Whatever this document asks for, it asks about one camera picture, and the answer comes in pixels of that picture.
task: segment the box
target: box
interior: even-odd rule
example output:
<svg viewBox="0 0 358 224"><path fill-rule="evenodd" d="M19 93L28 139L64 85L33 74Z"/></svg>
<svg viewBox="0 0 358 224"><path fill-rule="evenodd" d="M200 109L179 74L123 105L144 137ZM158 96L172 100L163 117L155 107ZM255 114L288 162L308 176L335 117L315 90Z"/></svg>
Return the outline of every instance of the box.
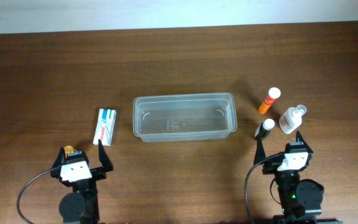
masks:
<svg viewBox="0 0 358 224"><path fill-rule="evenodd" d="M138 97L133 120L143 142L222 139L237 129L230 93Z"/></svg>
<svg viewBox="0 0 358 224"><path fill-rule="evenodd" d="M100 139L102 145L111 146L114 123L116 122L116 110L100 109L93 144L98 145Z"/></svg>

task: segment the wooden table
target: wooden table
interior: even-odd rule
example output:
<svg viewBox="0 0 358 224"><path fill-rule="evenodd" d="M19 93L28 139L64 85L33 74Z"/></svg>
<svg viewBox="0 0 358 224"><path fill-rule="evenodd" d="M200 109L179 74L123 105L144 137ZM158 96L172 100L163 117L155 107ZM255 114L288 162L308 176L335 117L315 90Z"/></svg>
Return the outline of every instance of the wooden table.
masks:
<svg viewBox="0 0 358 224"><path fill-rule="evenodd" d="M270 87L282 96L266 115ZM138 96L230 92L238 129L227 139L144 143L132 132ZM105 223L247 222L244 179L258 124L290 106L308 112L300 126L314 150L302 178L325 186L323 214L358 223L358 22L189 29L0 35L0 223L22 223L22 186L49 169L61 146L92 145L99 108L118 112L114 171L98 182ZM267 154L295 141L276 127ZM255 217L281 214L269 195L273 177L258 168L249 197ZM44 176L21 206L36 223L61 223L71 189Z"/></svg>

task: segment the black bottle with white cap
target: black bottle with white cap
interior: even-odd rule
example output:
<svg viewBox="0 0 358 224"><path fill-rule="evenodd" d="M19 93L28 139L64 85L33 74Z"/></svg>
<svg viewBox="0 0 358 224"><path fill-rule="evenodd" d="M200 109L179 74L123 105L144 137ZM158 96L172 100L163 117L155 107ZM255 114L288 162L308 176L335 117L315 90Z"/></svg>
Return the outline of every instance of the black bottle with white cap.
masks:
<svg viewBox="0 0 358 224"><path fill-rule="evenodd" d="M262 122L256 129L255 139L265 139L270 134L270 130L274 128L274 124L274 120L272 119L266 119L264 122Z"/></svg>

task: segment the bottle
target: bottle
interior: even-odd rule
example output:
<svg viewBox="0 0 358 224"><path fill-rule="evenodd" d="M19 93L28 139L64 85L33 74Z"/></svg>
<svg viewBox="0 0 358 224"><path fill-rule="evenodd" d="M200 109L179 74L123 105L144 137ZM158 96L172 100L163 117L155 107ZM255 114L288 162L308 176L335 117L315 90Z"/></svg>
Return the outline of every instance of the bottle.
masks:
<svg viewBox="0 0 358 224"><path fill-rule="evenodd" d="M302 116L306 113L306 107L303 105L298 105L296 108L290 107L284 114L281 116L280 121L278 122L281 130L285 134L290 134L302 123Z"/></svg>
<svg viewBox="0 0 358 224"><path fill-rule="evenodd" d="M278 88L273 87L273 88L269 89L268 95L266 96L265 100L259 107L259 113L265 114L267 112L267 110L273 105L274 101L278 97L280 97L280 95L281 95L281 91Z"/></svg>
<svg viewBox="0 0 358 224"><path fill-rule="evenodd" d="M270 134L270 130L274 128L274 124L274 120L272 119L266 119L264 122L262 122L256 129L255 139L265 139Z"/></svg>

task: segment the toothpaste box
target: toothpaste box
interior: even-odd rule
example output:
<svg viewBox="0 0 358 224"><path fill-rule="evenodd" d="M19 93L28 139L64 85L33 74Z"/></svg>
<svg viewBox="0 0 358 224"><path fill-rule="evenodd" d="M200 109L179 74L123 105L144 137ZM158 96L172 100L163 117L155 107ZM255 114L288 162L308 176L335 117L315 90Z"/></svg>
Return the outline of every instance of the toothpaste box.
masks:
<svg viewBox="0 0 358 224"><path fill-rule="evenodd" d="M112 132L116 122L116 110L100 109L98 123L94 133L93 144L98 145L100 139L102 145L111 146Z"/></svg>

